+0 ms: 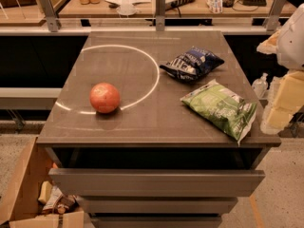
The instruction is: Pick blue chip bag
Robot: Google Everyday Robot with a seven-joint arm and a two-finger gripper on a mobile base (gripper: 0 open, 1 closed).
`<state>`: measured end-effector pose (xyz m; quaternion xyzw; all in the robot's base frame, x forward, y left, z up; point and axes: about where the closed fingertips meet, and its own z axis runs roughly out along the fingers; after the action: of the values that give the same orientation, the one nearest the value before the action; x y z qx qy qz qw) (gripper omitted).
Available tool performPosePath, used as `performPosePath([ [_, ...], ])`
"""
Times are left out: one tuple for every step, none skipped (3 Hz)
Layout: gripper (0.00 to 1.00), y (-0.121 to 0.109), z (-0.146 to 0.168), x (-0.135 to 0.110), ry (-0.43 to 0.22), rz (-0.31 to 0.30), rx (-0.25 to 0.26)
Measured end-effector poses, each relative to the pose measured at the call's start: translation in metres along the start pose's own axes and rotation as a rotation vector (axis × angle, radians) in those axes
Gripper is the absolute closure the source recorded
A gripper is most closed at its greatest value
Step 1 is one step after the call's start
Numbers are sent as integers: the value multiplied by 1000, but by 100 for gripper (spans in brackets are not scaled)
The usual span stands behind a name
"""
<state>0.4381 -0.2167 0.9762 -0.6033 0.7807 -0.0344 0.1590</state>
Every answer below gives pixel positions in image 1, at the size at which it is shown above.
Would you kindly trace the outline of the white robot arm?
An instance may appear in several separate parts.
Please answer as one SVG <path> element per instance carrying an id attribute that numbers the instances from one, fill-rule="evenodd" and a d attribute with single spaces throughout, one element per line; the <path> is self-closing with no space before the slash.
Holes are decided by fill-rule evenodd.
<path id="1" fill-rule="evenodd" d="M 277 38 L 277 62 L 294 70 L 304 69 L 304 4 L 283 25 Z"/>

